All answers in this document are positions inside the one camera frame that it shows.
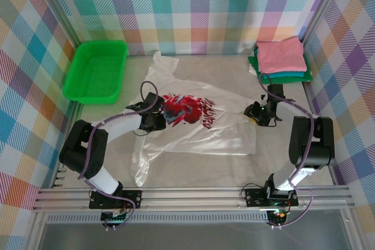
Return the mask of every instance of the folded towel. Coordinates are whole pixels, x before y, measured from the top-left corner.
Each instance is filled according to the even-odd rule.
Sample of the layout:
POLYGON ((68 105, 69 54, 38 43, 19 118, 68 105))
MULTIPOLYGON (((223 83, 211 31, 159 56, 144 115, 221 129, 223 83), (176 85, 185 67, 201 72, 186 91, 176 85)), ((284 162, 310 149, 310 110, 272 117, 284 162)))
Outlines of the folded towel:
MULTIPOLYGON (((248 61, 250 62, 250 64, 254 68, 255 72, 257 73, 257 76, 259 76, 260 72, 259 72, 259 69, 258 69, 257 56, 248 57, 248 61)), ((311 81, 312 76, 311 76, 308 64, 306 64, 306 68, 307 68, 307 71, 304 72, 303 77, 297 77, 297 76, 276 77, 276 78, 272 78, 272 83, 285 84, 285 83, 293 83, 293 82, 301 82, 301 81, 311 81)), ((268 78, 266 76, 263 76, 261 81, 264 84, 270 83, 270 81, 268 80, 268 78)))
POLYGON ((282 71, 307 71, 304 47, 298 37, 280 42, 257 42, 259 71, 279 73, 282 71))

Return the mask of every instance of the colorful plaid wall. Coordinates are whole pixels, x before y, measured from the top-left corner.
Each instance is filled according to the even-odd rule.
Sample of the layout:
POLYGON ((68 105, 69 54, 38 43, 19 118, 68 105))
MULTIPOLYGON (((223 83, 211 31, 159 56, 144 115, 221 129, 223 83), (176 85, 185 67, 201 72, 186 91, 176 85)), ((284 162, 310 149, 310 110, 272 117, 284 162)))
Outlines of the colorful plaid wall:
POLYGON ((60 1, 81 40, 125 40, 130 55, 145 55, 246 52, 299 35, 320 0, 60 1))
POLYGON ((45 0, 0 0, 0 249, 20 249, 47 187, 71 106, 73 48, 45 0))
POLYGON ((316 111, 333 118, 335 172, 375 245, 375 0, 334 0, 306 47, 316 111))

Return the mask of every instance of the cable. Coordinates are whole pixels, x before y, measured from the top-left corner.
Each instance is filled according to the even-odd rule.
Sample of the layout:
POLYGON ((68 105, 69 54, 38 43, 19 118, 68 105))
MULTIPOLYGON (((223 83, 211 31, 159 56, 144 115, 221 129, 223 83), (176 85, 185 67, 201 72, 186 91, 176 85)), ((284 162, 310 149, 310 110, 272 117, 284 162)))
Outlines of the cable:
POLYGON ((93 192, 93 189, 91 189, 91 190, 88 191, 88 197, 90 198, 90 200, 94 200, 94 198, 91 195, 92 192, 93 192))
POLYGON ((270 77, 267 73, 260 73, 260 76, 261 76, 262 74, 263 74, 264 76, 267 76, 268 81, 270 82, 270 85, 272 85, 271 77, 270 77))
POLYGON ((258 184, 254 184, 254 183, 246 184, 245 186, 243 186, 243 188, 242 188, 241 191, 240 191, 240 197, 241 197, 242 199, 245 199, 245 200, 246 200, 246 198, 242 196, 242 193, 244 192, 245 188, 246 188, 247 186, 249 186, 250 184, 252 184, 253 186, 259 187, 259 188, 261 188, 261 189, 264 187, 264 186, 259 186, 258 184))
POLYGON ((291 211, 291 200, 288 199, 288 211, 287 213, 289 213, 291 211))
POLYGON ((143 137, 143 136, 146 136, 146 135, 150 134, 150 133, 151 133, 151 131, 150 131, 150 132, 148 132, 148 133, 146 133, 146 134, 143 134, 143 135, 139 135, 139 134, 135 133, 135 131, 133 131, 133 133, 134 133, 134 134, 136 134, 136 136, 139 136, 139 137, 143 137))
POLYGON ((289 177, 288 181, 289 181, 289 184, 291 185, 291 187, 295 190, 300 190, 300 191, 307 191, 310 193, 311 195, 311 200, 309 202, 309 204, 307 205, 306 209, 296 218, 294 219, 293 221, 291 222, 288 222, 284 225, 282 225, 283 227, 287 227, 295 222, 297 222, 299 219, 301 219, 306 213, 307 211, 310 209, 311 205, 312 205, 312 202, 313 202, 313 193, 312 191, 310 190, 307 190, 307 189, 298 189, 297 187, 295 187, 293 184, 292 184, 292 181, 293 179, 297 176, 297 174, 299 173, 299 171, 301 171, 301 169, 303 168, 303 166, 305 165, 306 163, 306 159, 307 159, 307 156, 309 154, 309 151, 310 151, 310 147, 311 147, 311 143, 312 143, 312 138, 313 138, 313 135, 314 135, 314 117, 312 116, 312 114, 310 112, 308 112, 307 110, 305 110, 304 108, 302 108, 301 106, 295 104, 294 102, 292 101, 289 101, 288 99, 285 99, 285 98, 281 98, 279 96, 276 96, 274 95, 273 93, 269 92, 263 85, 262 83, 262 80, 261 80, 261 77, 265 75, 268 77, 268 79, 270 79, 269 75, 268 74, 265 74, 265 73, 260 73, 260 75, 258 76, 258 81, 259 81, 259 84, 260 86, 262 87, 262 89, 268 94, 270 95, 271 97, 274 97, 275 99, 281 101, 281 102, 286 102, 287 104, 299 109, 301 112, 303 112, 304 114, 306 114, 309 118, 310 118, 310 134, 309 134, 309 138, 308 138, 308 141, 307 141, 307 144, 306 144, 306 148, 305 148, 305 152, 304 152, 304 155, 301 159, 301 162, 300 164, 298 165, 298 167, 296 168, 296 171, 294 171, 294 173, 289 177))
POLYGON ((262 126, 262 127, 270 127, 270 128, 274 128, 274 127, 277 126, 276 118, 274 118, 274 122, 275 122, 274 125, 267 125, 267 126, 262 126))

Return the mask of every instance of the purple cable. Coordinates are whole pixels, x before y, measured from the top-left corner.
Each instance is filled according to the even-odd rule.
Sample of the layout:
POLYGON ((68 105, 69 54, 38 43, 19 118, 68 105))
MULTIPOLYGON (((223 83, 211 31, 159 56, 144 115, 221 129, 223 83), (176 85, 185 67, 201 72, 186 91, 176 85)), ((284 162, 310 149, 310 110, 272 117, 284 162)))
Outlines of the purple cable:
MULTIPOLYGON (((126 224, 126 222, 129 221, 129 219, 131 218, 131 216, 132 216, 133 213, 134 213, 134 210, 135 210, 135 203, 134 203, 134 201, 132 201, 132 200, 130 200, 130 199, 128 199, 128 198, 125 198, 125 197, 113 196, 113 195, 111 195, 111 194, 105 193, 105 192, 99 190, 98 188, 96 188, 96 186, 94 186, 94 185, 93 185, 92 183, 90 183, 88 180, 84 180, 84 182, 85 182, 89 187, 91 187, 93 190, 96 190, 98 193, 100 193, 100 194, 102 194, 102 195, 104 195, 104 196, 106 196, 106 197, 113 198, 113 199, 120 199, 120 200, 124 200, 124 201, 127 201, 127 202, 131 203, 131 205, 133 206, 133 208, 132 208, 132 210, 131 210, 131 213, 129 214, 129 216, 128 216, 128 217, 127 217, 127 218, 126 218, 121 224, 119 224, 118 226, 116 226, 115 228, 113 228, 113 230, 115 231, 115 230, 117 230, 117 229, 123 227, 123 226, 126 224)), ((109 230, 109 227, 108 227, 108 225, 107 225, 107 221, 104 221, 104 225, 105 225, 105 227, 109 230)))
POLYGON ((269 92, 263 85, 262 81, 261 81, 261 77, 265 75, 268 77, 268 79, 270 79, 269 75, 266 74, 266 73, 260 73, 259 76, 258 76, 258 80, 259 80, 259 84, 260 86, 262 87, 262 89, 268 94, 270 95, 271 97, 274 97, 275 99, 279 100, 279 101, 282 101, 282 102, 286 102, 287 104, 289 105, 292 105, 293 107, 299 109, 301 112, 303 112, 304 114, 306 114, 309 118, 310 118, 310 134, 309 134, 309 138, 308 138, 308 141, 307 141, 307 144, 306 144, 306 149, 305 149, 305 153, 301 159, 301 162, 300 164, 298 165, 296 171, 294 171, 294 173, 289 177, 288 181, 289 181, 289 184, 291 185, 291 187, 293 187, 293 189, 295 190, 300 190, 300 191, 308 191, 311 195, 311 200, 309 202, 309 205, 307 205, 306 209, 301 213, 301 215, 299 215, 296 219, 294 219, 293 221, 291 222, 288 222, 284 225, 282 225, 283 227, 287 227, 295 222, 297 222, 299 219, 301 219, 306 213, 307 211, 310 209, 310 206, 312 205, 312 202, 313 202, 313 193, 312 191, 310 190, 305 190, 305 189, 298 189, 297 187, 295 187, 293 184, 292 184, 292 181, 293 179, 295 178, 295 176, 299 173, 299 171, 301 171, 301 169, 303 168, 303 166, 305 165, 306 163, 306 159, 307 159, 307 156, 309 154, 309 151, 310 151, 310 147, 311 147, 311 142, 312 142, 312 138, 314 136, 314 117, 312 116, 312 114, 310 112, 308 112, 307 110, 305 110, 304 108, 302 108, 301 106, 295 104, 294 102, 291 102, 287 99, 284 99, 284 98, 281 98, 279 96, 276 96, 274 94, 272 94, 271 92, 269 92))
POLYGON ((144 108, 144 109, 141 109, 140 111, 134 111, 134 112, 126 112, 126 113, 123 113, 123 114, 117 114, 117 115, 114 115, 113 117, 108 117, 107 119, 103 120, 102 122, 100 122, 99 124, 97 124, 93 130, 91 131, 91 134, 90 134, 90 137, 88 138, 88 144, 87 144, 87 154, 86 154, 86 161, 84 163, 84 166, 83 166, 83 169, 82 169, 82 172, 80 173, 80 175, 78 176, 78 179, 82 179, 84 174, 86 173, 86 170, 87 170, 87 167, 88 167, 88 163, 90 162, 90 155, 91 155, 91 143, 93 142, 93 136, 94 136, 94 133, 95 131, 102 125, 104 125, 106 122, 109 122, 113 119, 116 119, 116 118, 119 118, 119 117, 125 117, 127 115, 134 115, 134 114, 140 114, 142 112, 145 112, 145 111, 148 111, 149 109, 151 109, 155 104, 156 102, 158 101, 158 89, 156 87, 156 85, 154 83, 152 83, 151 81, 143 81, 142 84, 141 84, 141 97, 142 97, 142 100, 145 101, 144 97, 143 97, 143 93, 142 93, 142 89, 143 89, 143 86, 145 85, 145 83, 149 83, 151 84, 154 89, 155 89, 155 94, 156 94, 156 97, 155 97, 155 100, 152 102, 152 104, 147 107, 147 108, 144 108))

